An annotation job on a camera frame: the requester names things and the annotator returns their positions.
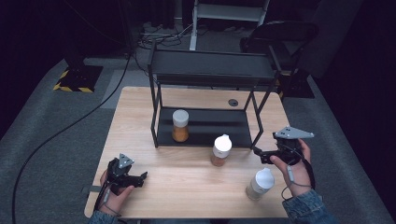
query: person's left hand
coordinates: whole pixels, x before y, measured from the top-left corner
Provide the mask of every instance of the person's left hand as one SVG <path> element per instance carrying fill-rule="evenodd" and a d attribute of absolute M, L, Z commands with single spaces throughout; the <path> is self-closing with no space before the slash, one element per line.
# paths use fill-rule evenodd
<path fill-rule="evenodd" d="M 106 180 L 107 170 L 102 174 L 100 178 L 100 183 L 103 186 Z M 120 214 L 120 210 L 122 208 L 123 203 L 131 194 L 132 190 L 134 190 L 134 186 L 129 186 L 128 188 L 119 189 L 119 195 L 114 194 L 111 190 L 108 193 L 107 202 L 104 203 L 103 200 L 106 197 L 107 191 L 109 187 L 105 190 L 105 193 L 102 197 L 101 206 L 99 207 L 99 211 L 109 214 L 111 216 L 118 216 Z"/>

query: cable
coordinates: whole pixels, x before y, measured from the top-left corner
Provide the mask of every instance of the cable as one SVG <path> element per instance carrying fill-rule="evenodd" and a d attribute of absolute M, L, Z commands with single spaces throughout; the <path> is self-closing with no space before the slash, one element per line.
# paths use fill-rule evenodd
<path fill-rule="evenodd" d="M 184 33 L 190 29 L 190 27 L 192 26 L 192 23 L 190 25 L 188 25 L 183 31 L 179 32 L 178 29 L 175 26 L 175 30 L 177 31 L 175 34 L 171 34 L 171 35 L 163 35 L 163 34 L 154 34 L 155 32 L 158 32 L 159 30 L 162 29 L 162 26 L 160 25 L 159 27 L 157 27 L 156 30 L 151 31 L 150 33 L 143 33 L 141 35 L 144 35 L 145 37 L 141 38 L 138 40 L 139 43 L 139 47 L 142 49 L 149 49 L 146 44 L 151 45 L 153 41 L 155 41 L 157 44 L 161 44 L 165 47 L 172 47 L 172 46 L 176 46 L 176 45 L 180 45 L 181 44 L 181 38 L 185 37 L 187 35 L 184 35 Z M 149 39 L 149 36 L 151 35 L 162 35 L 163 37 L 157 37 L 157 38 L 151 38 Z M 164 44 L 165 42 L 175 42 L 177 41 L 176 44 L 170 44 L 170 45 L 166 45 Z"/>
<path fill-rule="evenodd" d="M 134 61 L 135 61 L 136 64 L 137 64 L 137 67 L 145 73 L 145 76 L 146 76 L 146 77 L 149 78 L 149 72 L 146 71 L 146 70 L 140 65 L 140 63 L 139 63 L 139 61 L 137 60 L 137 57 L 136 57 L 136 52 L 134 53 L 133 58 L 134 58 Z M 157 81 L 157 79 L 156 79 L 155 77 L 153 77 L 152 80 L 158 85 L 158 81 Z"/>
<path fill-rule="evenodd" d="M 99 191 L 99 195 L 96 199 L 95 206 L 93 207 L 93 211 L 99 210 L 99 208 L 100 208 L 100 202 L 102 201 L 103 193 L 105 192 L 106 188 L 108 187 L 107 179 L 108 179 L 108 173 L 106 173 L 105 182 L 103 183 L 103 185 Z"/>
<path fill-rule="evenodd" d="M 16 203 L 16 195 L 17 195 L 17 188 L 18 188 L 18 184 L 20 182 L 21 179 L 21 175 L 22 172 L 24 170 L 24 168 L 26 167 L 27 163 L 29 162 L 30 159 L 32 159 L 32 157 L 37 153 L 37 151 L 42 148 L 44 145 L 46 145 L 50 140 L 52 140 L 53 138 L 55 138 L 56 136 L 58 136 L 59 134 L 65 132 L 66 130 L 68 130 L 69 128 L 73 127 L 74 125 L 76 125 L 77 123 L 79 123 L 80 121 L 84 120 L 85 118 L 87 118 L 90 114 L 92 114 L 94 111 L 96 111 L 99 107 L 101 107 L 105 102 L 107 102 L 111 96 L 113 96 L 113 94 L 117 91 L 117 89 L 119 88 L 123 78 L 125 77 L 125 73 L 126 73 L 126 69 L 128 68 L 128 64 L 129 61 L 131 59 L 131 55 L 128 56 L 128 61 L 125 64 L 125 68 L 123 71 L 123 74 L 121 76 L 121 79 L 119 81 L 119 84 L 117 85 L 117 87 L 114 89 L 113 92 L 110 93 L 110 95 L 101 103 L 99 104 L 97 107 L 95 107 L 93 110 L 91 110 L 90 112 L 88 112 L 86 115 L 82 116 L 80 119 L 77 119 L 76 121 L 74 121 L 73 123 L 69 124 L 68 126 L 66 126 L 65 128 L 61 129 L 59 132 L 57 132 L 56 134 L 54 134 L 53 136 L 51 136 L 50 138 L 48 138 L 46 141 L 44 141 L 43 143 L 41 143 L 38 147 L 35 148 L 35 150 L 29 155 L 29 157 L 26 159 L 26 161 L 23 163 L 20 172 L 18 173 L 17 176 L 17 180 L 15 181 L 15 185 L 14 185 L 14 190 L 12 192 L 12 223 L 16 224 L 16 217 L 15 217 L 15 203 Z"/>
<path fill-rule="evenodd" d="M 289 146 L 284 145 L 284 144 L 276 143 L 276 145 L 277 145 L 278 147 L 284 147 L 284 148 L 288 149 L 290 152 L 295 153 L 295 154 L 297 154 L 297 155 L 300 157 L 301 161 L 303 162 L 303 164 L 304 164 L 304 166 L 305 166 L 306 172 L 308 173 L 309 180 L 310 180 L 310 182 L 311 182 L 311 185 L 302 185 L 302 184 L 295 183 L 295 182 L 294 182 L 293 172 L 292 172 L 291 167 L 290 167 L 290 164 L 293 163 L 293 162 L 295 162 L 295 160 L 290 161 L 290 162 L 288 163 L 288 174 L 289 174 L 290 184 L 289 184 L 288 186 L 286 186 L 286 187 L 282 190 L 282 192 L 281 192 L 282 198 L 283 198 L 284 200 L 287 200 L 287 199 L 283 196 L 283 194 L 284 194 L 285 190 L 288 189 L 291 185 L 297 185 L 297 186 L 299 186 L 299 187 L 305 187 L 305 188 L 308 188 L 308 187 L 309 187 L 309 188 L 311 188 L 311 189 L 315 189 L 316 181 L 315 181 L 315 176 L 314 176 L 314 172 L 313 172 L 313 169 L 312 169 L 312 165 L 311 165 L 311 163 L 309 163 L 309 161 L 304 157 L 304 154 L 300 154 L 295 148 L 289 147 Z"/>
<path fill-rule="evenodd" d="M 120 213 L 114 211 L 112 208 L 110 208 L 110 207 L 107 205 L 108 197 L 109 197 L 109 195 L 110 195 L 110 189 L 111 189 L 111 186 L 112 186 L 112 185 L 113 185 L 113 183 L 110 183 L 109 185 L 108 185 L 107 183 L 104 183 L 104 185 L 102 186 L 102 189 L 106 189 L 105 198 L 103 199 L 103 203 L 100 204 L 99 207 L 95 208 L 94 210 L 99 210 L 102 206 L 104 206 L 104 207 L 106 207 L 108 210 L 110 210 L 112 213 L 114 213 L 114 214 L 116 215 L 116 217 L 121 217 L 121 214 L 120 214 Z M 102 201 L 102 197 L 98 197 L 98 198 L 96 199 L 96 202 L 101 202 L 101 201 Z"/>
<path fill-rule="evenodd" d="M 106 35 L 106 34 L 104 34 L 102 31 L 100 31 L 99 29 L 97 29 L 94 25 L 92 25 L 92 23 L 90 23 L 87 19 L 85 19 L 82 15 L 81 15 L 81 13 L 79 13 L 74 7 L 72 7 L 72 5 L 70 5 L 70 3 L 69 2 L 67 2 L 66 0 L 64 0 L 64 3 L 65 4 L 67 4 L 83 21 L 85 21 L 89 26 L 91 26 L 91 28 L 94 30 L 94 31 L 96 31 L 97 33 L 99 33 L 100 35 L 102 35 L 102 36 L 104 36 L 105 38 L 107 38 L 107 39 L 109 39 L 109 40 L 111 40 L 111 41 L 114 41 L 114 42 L 116 42 L 116 43 L 118 43 L 118 44 L 121 44 L 121 45 L 123 45 L 123 46 L 127 46 L 127 44 L 126 43 L 123 43 L 123 42 L 120 42 L 119 40 L 116 40 L 116 39 L 114 39 L 113 37 L 110 37 L 110 36 L 108 36 L 108 35 Z"/>

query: shelf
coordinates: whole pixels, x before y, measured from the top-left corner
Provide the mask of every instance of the shelf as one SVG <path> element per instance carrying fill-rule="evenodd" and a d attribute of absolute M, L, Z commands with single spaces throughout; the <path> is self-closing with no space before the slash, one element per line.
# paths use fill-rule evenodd
<path fill-rule="evenodd" d="M 164 49 L 151 54 L 149 67 L 162 84 L 252 87 L 275 76 L 264 54 Z"/>
<path fill-rule="evenodd" d="M 228 134 L 233 147 L 251 147 L 248 118 L 244 110 L 182 108 L 189 113 L 189 138 L 183 143 L 176 142 L 172 138 L 172 115 L 177 109 L 180 108 L 161 108 L 157 135 L 159 145 L 213 147 L 217 137 Z"/>
<path fill-rule="evenodd" d="M 260 21 L 263 13 L 262 7 L 235 7 L 208 4 L 199 4 L 197 11 L 198 18 L 235 21 Z"/>
<path fill-rule="evenodd" d="M 263 133 L 262 108 L 275 86 L 279 71 L 274 72 L 268 55 L 190 50 L 157 49 L 155 43 L 148 57 L 148 77 L 154 108 L 151 133 L 158 146 L 213 147 L 217 137 L 228 134 L 234 147 L 254 147 Z M 259 81 L 270 83 L 267 92 L 256 102 L 254 91 Z M 173 112 L 178 108 L 163 106 L 161 85 L 247 87 L 250 94 L 244 109 L 185 108 L 189 118 L 189 139 L 178 143 L 172 138 Z M 252 141 L 246 110 L 254 106 L 260 131 Z"/>

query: black metal shelf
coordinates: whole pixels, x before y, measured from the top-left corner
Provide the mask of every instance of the black metal shelf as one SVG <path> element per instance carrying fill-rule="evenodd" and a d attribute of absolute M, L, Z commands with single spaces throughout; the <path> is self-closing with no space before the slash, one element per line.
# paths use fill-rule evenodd
<path fill-rule="evenodd" d="M 181 108 L 189 113 L 189 138 L 178 143 L 172 138 L 172 115 L 180 109 L 162 107 L 158 123 L 157 141 L 163 146 L 212 147 L 216 138 L 228 134 L 233 147 L 250 147 L 252 144 L 245 110 L 215 110 Z"/>
<path fill-rule="evenodd" d="M 273 71 L 268 55 L 157 49 L 154 43 L 148 58 L 148 76 L 154 107 L 151 133 L 155 147 L 212 147 L 216 138 L 226 133 L 232 139 L 233 147 L 253 148 L 263 133 L 260 113 L 279 76 L 280 68 L 277 70 Z M 258 105 L 254 91 L 259 81 L 263 80 L 270 85 Z M 244 109 L 184 108 L 183 105 L 175 108 L 163 106 L 162 84 L 248 87 L 251 91 Z M 259 132 L 253 141 L 246 113 L 250 103 L 254 106 L 259 125 Z M 180 108 L 189 113 L 189 138 L 183 143 L 172 138 L 173 113 Z"/>

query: black cable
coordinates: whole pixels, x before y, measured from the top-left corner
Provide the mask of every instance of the black cable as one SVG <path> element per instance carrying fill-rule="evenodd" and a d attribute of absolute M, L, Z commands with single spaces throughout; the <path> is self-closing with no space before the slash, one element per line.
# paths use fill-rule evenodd
<path fill-rule="evenodd" d="M 92 25 L 92 23 L 90 23 L 87 19 L 85 19 L 85 17 L 83 17 L 81 15 L 81 13 L 79 13 L 74 7 L 72 7 L 72 5 L 70 5 L 69 2 L 67 2 L 66 0 L 64 0 L 64 3 L 67 4 L 83 21 L 85 21 L 94 31 L 96 31 L 98 34 L 102 35 L 103 37 L 114 41 L 118 44 L 121 44 L 123 46 L 128 46 L 126 43 L 123 43 L 119 40 L 114 39 L 113 37 L 110 37 L 109 35 L 104 34 L 102 31 L 100 31 L 98 28 L 96 28 L 94 25 Z"/>
<path fill-rule="evenodd" d="M 146 76 L 146 77 L 149 77 L 149 72 L 146 71 L 146 70 L 140 65 L 139 61 L 137 60 L 136 52 L 134 53 L 134 56 L 132 56 L 132 57 L 134 58 L 134 61 L 136 62 L 137 67 L 145 73 L 145 76 Z M 157 81 L 157 79 L 156 79 L 155 77 L 153 77 L 152 80 L 158 85 L 158 81 Z"/>
<path fill-rule="evenodd" d="M 315 189 L 316 181 L 315 181 L 315 176 L 314 176 L 314 169 L 312 169 L 312 165 L 311 165 L 311 163 L 309 163 L 308 160 L 303 159 L 303 163 L 305 164 L 305 169 L 308 172 L 309 179 L 311 180 L 311 187 L 312 187 L 312 189 Z"/>
<path fill-rule="evenodd" d="M 99 210 L 99 208 L 100 208 L 99 203 L 102 201 L 103 193 L 105 192 L 106 188 L 108 187 L 107 178 L 108 178 L 108 173 L 106 174 L 105 182 L 103 183 L 103 185 L 99 191 L 99 195 L 96 199 L 95 206 L 93 207 L 93 211 Z"/>
<path fill-rule="evenodd" d="M 286 145 L 281 144 L 281 143 L 276 143 L 276 146 L 278 148 L 281 148 L 281 147 L 287 148 L 290 152 L 297 154 L 300 157 L 301 160 L 305 160 L 304 154 L 300 154 L 295 148 L 286 146 Z"/>
<path fill-rule="evenodd" d="M 108 210 L 110 210 L 112 213 L 114 213 L 114 214 L 116 215 L 116 217 L 121 217 L 121 214 L 120 214 L 120 213 L 114 211 L 112 208 L 110 208 L 110 207 L 107 205 L 108 197 L 110 197 L 109 195 L 110 195 L 110 191 L 111 191 L 111 188 L 112 188 L 113 184 L 114 184 L 114 182 L 109 183 L 109 184 L 106 184 L 106 186 L 104 185 L 104 189 L 106 190 L 105 198 L 104 198 L 102 204 L 100 204 L 97 208 L 95 208 L 95 209 L 93 210 L 93 212 L 96 211 L 96 210 L 100 210 L 100 208 L 101 208 L 102 206 L 104 206 L 104 207 L 106 207 Z M 98 197 L 97 200 L 96 200 L 97 203 L 100 203 L 101 201 L 102 201 L 102 197 L 100 197 L 100 198 Z"/>
<path fill-rule="evenodd" d="M 186 31 L 189 30 L 189 28 L 192 26 L 192 24 L 190 24 L 187 28 L 185 28 L 183 31 L 179 32 L 178 29 L 175 26 L 175 30 L 176 33 L 175 34 L 171 34 L 171 35 L 164 35 L 163 37 L 158 37 L 158 38 L 149 38 L 149 36 L 154 35 L 155 32 L 159 31 L 162 29 L 162 26 L 160 25 L 159 27 L 157 27 L 156 30 L 151 31 L 150 33 L 147 34 L 143 34 L 144 37 L 140 38 L 138 40 L 138 46 L 141 49 L 149 49 L 146 44 L 148 45 L 152 45 L 153 42 L 156 42 L 157 45 L 163 45 L 165 47 L 173 47 L 173 46 L 177 46 L 181 44 L 181 38 L 184 37 L 184 34 L 186 33 Z M 171 42 L 175 42 L 177 41 L 176 44 L 164 44 L 166 43 L 171 43 Z"/>
<path fill-rule="evenodd" d="M 283 200 L 287 200 L 287 198 L 285 198 L 285 196 L 283 196 L 283 194 L 285 193 L 285 190 L 288 189 L 289 186 L 286 186 L 285 188 L 282 189 L 282 192 L 280 193 L 280 196 L 282 196 Z"/>
<path fill-rule="evenodd" d="M 65 132 L 65 131 L 68 130 L 69 128 L 73 127 L 74 125 L 76 125 L 76 124 L 79 123 L 80 121 L 84 120 L 84 119 L 87 118 L 90 114 L 92 114 L 94 111 L 96 111 L 99 107 L 101 107 L 105 102 L 107 102 L 107 101 L 110 99 L 110 97 L 113 96 L 113 94 L 114 94 L 114 93 L 117 91 L 117 89 L 119 88 L 119 86 L 120 86 L 120 84 L 121 84 L 121 82 L 122 82 L 122 80 L 123 80 L 123 78 L 124 78 L 124 76 L 125 76 L 126 69 L 128 68 L 128 64 L 129 64 L 130 59 L 131 59 L 131 55 L 128 56 L 128 60 L 127 60 L 127 62 L 126 62 L 126 64 L 125 64 L 125 68 L 124 68 L 122 77 L 121 77 L 121 79 L 120 79 L 120 81 L 119 81 L 119 84 L 117 85 L 116 89 L 114 89 L 114 91 L 111 92 L 110 95 L 109 95 L 101 104 L 99 104 L 97 107 L 95 107 L 93 110 L 91 110 L 90 112 L 88 112 L 86 115 L 84 115 L 84 116 L 81 117 L 80 119 L 78 119 L 78 120 L 74 121 L 73 123 L 69 124 L 69 125 L 66 126 L 65 128 L 61 129 L 59 132 L 57 132 L 56 134 L 54 134 L 53 136 L 51 136 L 50 138 L 48 138 L 46 141 L 44 141 L 43 143 L 41 143 L 38 147 L 35 148 L 35 150 L 29 155 L 29 157 L 28 157 L 28 158 L 26 159 L 26 161 L 23 163 L 23 166 L 21 167 L 20 172 L 18 173 L 17 180 L 15 181 L 14 190 L 13 190 L 13 192 L 12 192 L 12 209 L 11 209 L 11 212 L 12 212 L 12 223 L 13 223 L 13 224 L 16 224 L 16 223 L 17 223 L 16 217 L 15 217 L 15 202 L 16 202 L 17 188 L 18 188 L 18 184 L 19 184 L 20 179 L 21 179 L 22 172 L 23 172 L 24 168 L 26 167 L 27 163 L 29 162 L 29 160 L 32 159 L 32 157 L 37 153 L 37 151 L 38 151 L 40 148 L 42 148 L 44 145 L 46 145 L 50 140 L 52 140 L 53 138 L 55 138 L 55 137 L 58 136 L 59 134 Z"/>

